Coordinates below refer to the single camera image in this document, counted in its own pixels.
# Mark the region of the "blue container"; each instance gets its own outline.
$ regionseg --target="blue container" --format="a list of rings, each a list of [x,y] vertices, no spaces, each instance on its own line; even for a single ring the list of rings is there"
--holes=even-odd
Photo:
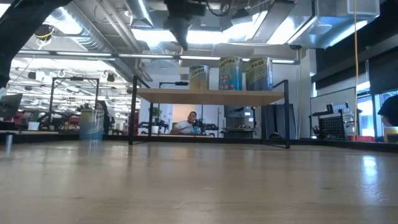
[[[242,90],[242,59],[220,58],[219,90]]]
[[[209,89],[210,68],[206,65],[194,65],[189,68],[189,89]]]
[[[270,58],[253,58],[246,72],[247,91],[272,90],[272,62]]]
[[[80,115],[80,140],[101,141],[104,132],[104,111],[83,109]]]

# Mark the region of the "wooden table surface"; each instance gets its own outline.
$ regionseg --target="wooden table surface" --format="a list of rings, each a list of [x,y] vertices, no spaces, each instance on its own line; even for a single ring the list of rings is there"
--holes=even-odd
[[[49,142],[0,151],[1,224],[390,224],[398,154]]]
[[[277,91],[232,91],[232,90],[171,90],[140,88],[137,94],[151,103],[190,105],[247,105],[266,106],[283,99]]]
[[[148,134],[138,134],[138,136],[148,136]],[[186,137],[186,138],[213,138],[213,136],[203,136],[203,135],[183,135],[183,134],[152,134],[152,136],[160,137]]]

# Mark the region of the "potted plant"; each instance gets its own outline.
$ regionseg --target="potted plant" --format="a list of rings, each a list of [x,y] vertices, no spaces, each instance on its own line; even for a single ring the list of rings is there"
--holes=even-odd
[[[152,110],[152,117],[155,118],[155,122],[152,121],[152,133],[158,134],[159,133],[159,126],[157,124],[160,123],[160,116],[162,115],[162,111],[154,107]]]

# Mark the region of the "person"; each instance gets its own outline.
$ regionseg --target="person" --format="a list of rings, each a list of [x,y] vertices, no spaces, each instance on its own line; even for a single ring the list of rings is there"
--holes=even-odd
[[[197,119],[197,113],[191,111],[188,115],[188,119],[186,121],[180,121],[173,129],[170,131],[170,134],[195,134],[193,124]]]
[[[398,95],[389,97],[381,106],[378,115],[386,126],[398,126]]]
[[[104,134],[109,134],[109,127],[111,126],[111,118],[109,117],[108,107],[106,106],[105,101],[98,100],[97,101],[97,110],[104,111]]]

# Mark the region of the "yellow cable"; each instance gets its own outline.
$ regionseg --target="yellow cable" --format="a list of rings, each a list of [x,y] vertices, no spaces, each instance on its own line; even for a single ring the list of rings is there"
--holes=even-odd
[[[302,59],[302,49],[300,49],[300,63]],[[301,82],[302,76],[301,76],[301,68],[300,68],[300,81],[299,81],[299,89],[298,89],[298,98],[300,99],[300,109],[298,111],[298,139],[300,139],[300,134],[301,134],[301,112],[302,112],[302,100],[301,100]]]
[[[359,76],[359,66],[358,66],[358,34],[356,31],[356,1],[354,0],[354,46],[355,46],[355,114],[354,114],[354,136],[353,140],[355,141],[356,137],[356,122],[357,122],[357,104],[358,104],[358,98],[356,96],[356,89],[358,87],[358,76]]]

